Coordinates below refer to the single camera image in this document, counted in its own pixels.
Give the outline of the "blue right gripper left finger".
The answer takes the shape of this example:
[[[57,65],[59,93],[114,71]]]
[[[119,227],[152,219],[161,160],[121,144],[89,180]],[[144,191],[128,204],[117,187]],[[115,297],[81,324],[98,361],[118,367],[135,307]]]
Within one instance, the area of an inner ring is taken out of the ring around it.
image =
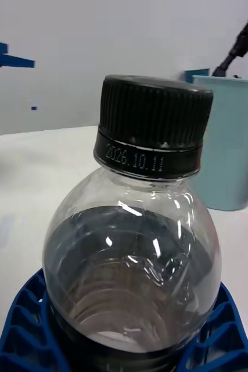
[[[0,337],[0,371],[70,371],[48,321],[42,270],[16,295]]]

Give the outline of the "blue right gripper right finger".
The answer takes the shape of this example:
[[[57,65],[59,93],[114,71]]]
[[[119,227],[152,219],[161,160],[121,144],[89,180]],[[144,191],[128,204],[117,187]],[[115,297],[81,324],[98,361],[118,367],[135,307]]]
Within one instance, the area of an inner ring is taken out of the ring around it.
[[[209,320],[184,353],[184,371],[248,370],[248,339],[231,294],[220,286]]]

